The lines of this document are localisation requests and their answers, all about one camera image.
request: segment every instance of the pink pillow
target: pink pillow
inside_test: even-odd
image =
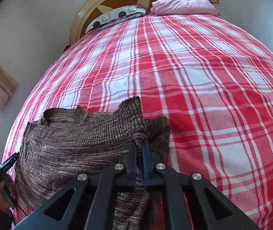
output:
[[[208,0],[157,0],[150,9],[157,16],[208,14],[217,16],[218,11]]]

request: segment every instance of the sleeve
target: sleeve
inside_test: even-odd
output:
[[[13,216],[12,213],[7,214],[0,210],[0,223],[5,230],[10,230],[12,225]]]

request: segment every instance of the brown knit sweater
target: brown knit sweater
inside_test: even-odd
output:
[[[151,229],[159,194],[142,189],[142,141],[166,163],[169,126],[165,117],[143,118],[139,97],[125,100],[114,113],[52,108],[28,123],[15,165],[16,188],[37,209],[81,173],[95,175],[118,162],[135,140],[137,191],[118,193],[113,229]]]

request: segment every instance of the patterned pillow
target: patterned pillow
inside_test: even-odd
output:
[[[145,14],[146,10],[143,9],[139,4],[119,7],[97,17],[88,25],[85,32],[87,33],[93,28],[99,28],[99,30],[102,30],[106,27],[111,27],[123,21],[144,16]]]

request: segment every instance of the tool handle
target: tool handle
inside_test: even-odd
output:
[[[6,202],[10,205],[10,208],[12,210],[15,209],[16,207],[16,200],[13,199],[11,196],[10,196],[10,191],[8,189],[9,185],[10,185],[10,181],[8,179],[8,176],[4,175],[3,176],[3,179],[4,179],[4,183],[5,183],[5,186],[4,186],[4,189],[1,190],[1,193],[2,195],[4,196],[4,199],[6,200]]]

